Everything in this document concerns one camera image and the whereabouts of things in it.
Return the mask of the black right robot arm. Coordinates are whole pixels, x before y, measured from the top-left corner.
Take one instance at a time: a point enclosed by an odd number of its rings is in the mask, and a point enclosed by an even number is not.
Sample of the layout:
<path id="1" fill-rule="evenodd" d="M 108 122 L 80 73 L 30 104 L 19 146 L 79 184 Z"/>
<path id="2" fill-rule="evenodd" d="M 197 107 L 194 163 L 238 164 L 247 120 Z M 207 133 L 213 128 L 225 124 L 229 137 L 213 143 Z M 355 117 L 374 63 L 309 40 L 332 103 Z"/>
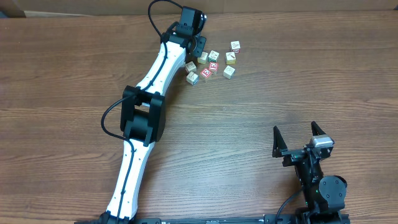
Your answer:
<path id="1" fill-rule="evenodd" d="M 293 166 L 300 182 L 300 190 L 291 195 L 278 209 L 274 223 L 349 224 L 345 208 L 347 181 L 339 175 L 324 175 L 320 162 L 331 156 L 334 140 L 316 122 L 311 122 L 312 138 L 301 149 L 288 149 L 278 127 L 273 127 L 272 156 L 283 158 L 284 167 Z M 282 217 L 285 206 L 303 194 L 306 206 L 293 215 Z"/>

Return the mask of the hammer picture yellow block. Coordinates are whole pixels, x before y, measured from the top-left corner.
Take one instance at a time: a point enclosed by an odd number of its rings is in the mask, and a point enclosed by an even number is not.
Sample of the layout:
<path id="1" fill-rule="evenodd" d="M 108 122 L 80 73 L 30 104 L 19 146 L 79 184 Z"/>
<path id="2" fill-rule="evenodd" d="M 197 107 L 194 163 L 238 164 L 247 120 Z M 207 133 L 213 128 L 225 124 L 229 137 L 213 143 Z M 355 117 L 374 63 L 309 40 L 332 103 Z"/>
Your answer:
<path id="1" fill-rule="evenodd" d="M 236 63 L 236 56 L 234 52 L 226 52 L 226 64 L 232 65 Z"/>

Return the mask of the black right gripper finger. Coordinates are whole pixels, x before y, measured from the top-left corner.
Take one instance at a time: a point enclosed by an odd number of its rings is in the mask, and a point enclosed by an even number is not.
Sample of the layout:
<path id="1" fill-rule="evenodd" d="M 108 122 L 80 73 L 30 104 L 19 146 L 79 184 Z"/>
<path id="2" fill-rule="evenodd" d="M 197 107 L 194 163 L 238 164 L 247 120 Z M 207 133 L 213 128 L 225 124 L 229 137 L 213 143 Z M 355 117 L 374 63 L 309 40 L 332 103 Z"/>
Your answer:
<path id="1" fill-rule="evenodd" d="M 311 122 L 311 128 L 312 128 L 312 136 L 325 135 L 325 132 L 319 127 L 319 125 L 315 121 Z"/>
<path id="2" fill-rule="evenodd" d="M 273 138 L 274 143 L 272 152 L 284 152 L 288 150 L 287 145 L 277 126 L 273 127 Z"/>

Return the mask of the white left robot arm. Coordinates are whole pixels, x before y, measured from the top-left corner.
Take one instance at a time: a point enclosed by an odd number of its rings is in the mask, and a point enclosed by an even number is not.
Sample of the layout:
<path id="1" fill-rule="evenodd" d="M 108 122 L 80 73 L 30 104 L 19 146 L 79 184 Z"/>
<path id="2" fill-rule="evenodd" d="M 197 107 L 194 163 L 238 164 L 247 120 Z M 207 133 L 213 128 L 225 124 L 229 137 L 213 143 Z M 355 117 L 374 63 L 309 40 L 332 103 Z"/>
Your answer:
<path id="1" fill-rule="evenodd" d="M 121 106 L 120 129 L 123 159 L 116 187 L 98 223 L 132 223 L 147 160 L 165 129 L 165 94 L 187 57 L 200 57 L 206 38 L 201 32 L 206 15 L 198 9 L 182 7 L 180 20 L 159 32 L 160 49 L 147 75 L 136 86 L 126 86 L 122 97 L 105 113 Z"/>

